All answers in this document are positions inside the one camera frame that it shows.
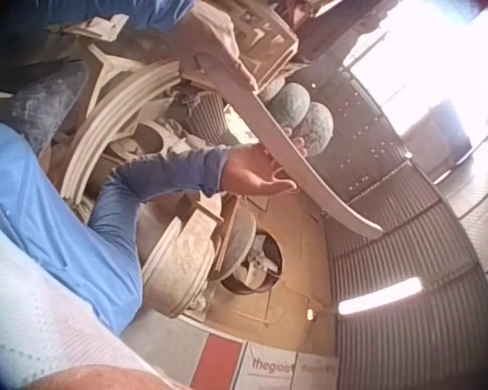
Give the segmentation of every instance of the white sign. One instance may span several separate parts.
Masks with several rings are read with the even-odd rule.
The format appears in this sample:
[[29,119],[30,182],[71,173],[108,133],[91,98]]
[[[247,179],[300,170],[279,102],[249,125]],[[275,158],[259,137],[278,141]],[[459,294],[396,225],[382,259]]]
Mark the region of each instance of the white sign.
[[336,390],[338,358],[299,353],[292,390]]
[[248,343],[234,390],[290,390],[296,353]]

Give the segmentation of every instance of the fingers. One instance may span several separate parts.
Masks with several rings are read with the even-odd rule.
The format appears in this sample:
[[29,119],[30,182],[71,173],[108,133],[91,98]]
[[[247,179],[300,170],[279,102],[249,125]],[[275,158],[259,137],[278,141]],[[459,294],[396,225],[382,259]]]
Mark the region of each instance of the fingers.
[[277,180],[262,183],[257,189],[256,195],[270,197],[281,193],[290,193],[296,189],[297,185],[293,180]]

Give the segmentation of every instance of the corrugated metal wall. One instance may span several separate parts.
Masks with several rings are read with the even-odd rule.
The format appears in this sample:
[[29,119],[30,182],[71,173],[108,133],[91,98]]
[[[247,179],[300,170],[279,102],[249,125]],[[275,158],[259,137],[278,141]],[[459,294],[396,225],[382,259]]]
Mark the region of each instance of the corrugated metal wall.
[[[311,84],[315,75],[307,75],[295,79]],[[335,136],[312,163],[340,197],[386,230],[367,241],[325,220],[334,304],[413,276],[425,284],[413,298],[338,320],[339,388],[484,388],[488,284],[463,225],[405,159],[361,84],[343,69],[325,83],[332,88],[321,86],[312,98],[332,111]]]
[[488,137],[438,188],[468,233],[488,281]]

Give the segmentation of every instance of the white mesh fabric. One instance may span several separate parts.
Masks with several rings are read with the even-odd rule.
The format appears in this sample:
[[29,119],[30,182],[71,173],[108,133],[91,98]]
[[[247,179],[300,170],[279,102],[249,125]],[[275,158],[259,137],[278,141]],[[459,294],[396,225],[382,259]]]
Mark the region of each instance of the white mesh fabric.
[[18,388],[93,364],[154,372],[0,231],[0,379]]

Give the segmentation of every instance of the red panel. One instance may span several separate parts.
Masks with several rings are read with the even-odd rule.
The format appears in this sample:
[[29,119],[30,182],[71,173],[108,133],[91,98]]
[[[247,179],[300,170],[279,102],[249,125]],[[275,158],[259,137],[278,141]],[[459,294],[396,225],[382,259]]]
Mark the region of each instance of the red panel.
[[241,349],[242,344],[237,341],[209,335],[191,388],[193,390],[229,390]]

